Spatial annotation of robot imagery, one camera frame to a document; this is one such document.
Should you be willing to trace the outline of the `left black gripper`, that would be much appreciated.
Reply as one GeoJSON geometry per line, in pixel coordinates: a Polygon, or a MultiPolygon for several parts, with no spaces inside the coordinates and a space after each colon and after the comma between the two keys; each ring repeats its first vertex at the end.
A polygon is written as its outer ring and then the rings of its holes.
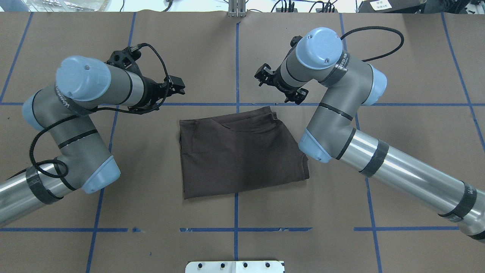
{"type": "Polygon", "coordinates": [[[145,93],[143,108],[154,108],[159,100],[164,100],[175,94],[186,94],[184,90],[185,83],[180,77],[168,76],[162,83],[157,83],[148,77],[144,77],[143,83],[145,93]]]}

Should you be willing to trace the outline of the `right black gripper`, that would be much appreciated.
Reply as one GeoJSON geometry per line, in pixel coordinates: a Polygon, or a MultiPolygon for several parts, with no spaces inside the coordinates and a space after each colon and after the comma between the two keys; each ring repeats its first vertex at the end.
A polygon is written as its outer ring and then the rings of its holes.
{"type": "Polygon", "coordinates": [[[300,105],[309,93],[305,88],[294,87],[286,83],[281,75],[280,68],[272,71],[268,64],[263,64],[254,77],[259,81],[259,87],[262,85],[275,86],[280,92],[284,93],[286,96],[284,103],[294,102],[296,105],[300,105]]]}

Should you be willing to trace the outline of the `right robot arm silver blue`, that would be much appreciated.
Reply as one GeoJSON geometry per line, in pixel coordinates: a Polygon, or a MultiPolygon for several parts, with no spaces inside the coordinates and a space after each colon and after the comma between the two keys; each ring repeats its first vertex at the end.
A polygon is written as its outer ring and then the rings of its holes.
{"type": "Polygon", "coordinates": [[[277,69],[268,64],[258,68],[254,77],[259,85],[277,88],[285,102],[301,104],[308,95],[304,86],[315,80],[326,88],[310,122],[298,143],[299,149],[319,162],[341,161],[364,175],[399,190],[428,207],[459,230],[484,242],[484,192],[454,178],[385,141],[361,130],[360,107],[375,104],[385,93],[387,77],[344,48],[344,39],[352,33],[383,30],[404,35],[393,28],[368,26],[338,35],[333,29],[318,27],[304,36],[295,36],[277,69]]]}

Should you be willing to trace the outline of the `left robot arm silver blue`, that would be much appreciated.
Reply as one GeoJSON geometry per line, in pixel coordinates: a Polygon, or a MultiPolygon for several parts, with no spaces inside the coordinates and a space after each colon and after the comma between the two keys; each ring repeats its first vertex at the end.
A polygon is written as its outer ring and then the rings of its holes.
{"type": "Polygon", "coordinates": [[[143,115],[159,101],[184,94],[179,77],[167,75],[157,83],[142,75],[140,54],[115,51],[106,62],[70,56],[61,62],[53,85],[39,90],[22,107],[24,119],[38,130],[29,148],[50,133],[60,155],[37,162],[1,183],[1,226],[43,206],[62,200],[78,189],[91,194],[120,177],[114,156],[102,140],[90,114],[103,104],[121,105],[126,113],[143,115]]]}

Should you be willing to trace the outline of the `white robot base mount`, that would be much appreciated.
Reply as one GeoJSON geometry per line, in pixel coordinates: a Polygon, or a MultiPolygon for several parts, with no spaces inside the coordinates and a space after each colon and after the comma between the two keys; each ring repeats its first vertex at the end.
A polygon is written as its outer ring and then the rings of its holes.
{"type": "Polygon", "coordinates": [[[284,273],[285,265],[278,260],[193,261],[186,273],[284,273]]]}

